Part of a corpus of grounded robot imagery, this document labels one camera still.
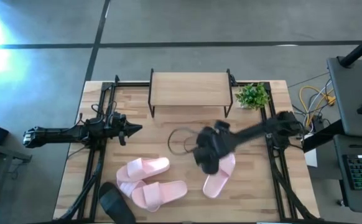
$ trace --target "pink slide sandal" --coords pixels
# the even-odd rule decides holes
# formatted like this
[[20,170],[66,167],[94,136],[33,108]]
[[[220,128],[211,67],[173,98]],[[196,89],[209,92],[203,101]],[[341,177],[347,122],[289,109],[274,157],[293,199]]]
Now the pink slide sandal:
[[135,189],[131,194],[131,199],[138,207],[156,212],[164,203],[182,198],[187,192],[187,184],[181,180],[164,184],[156,182]]
[[136,182],[160,174],[168,170],[169,167],[170,161],[166,157],[158,159],[139,158],[122,166],[116,173],[116,177],[121,182]]
[[142,180],[138,180],[137,182],[118,182],[118,188],[120,191],[122,191],[123,194],[125,194],[127,197],[131,198],[131,193],[134,191],[134,189],[140,188],[145,186],[145,182]]
[[203,193],[207,197],[216,198],[221,190],[223,190],[234,168],[235,155],[233,153],[220,159],[218,172],[207,177],[205,185],[203,186]]

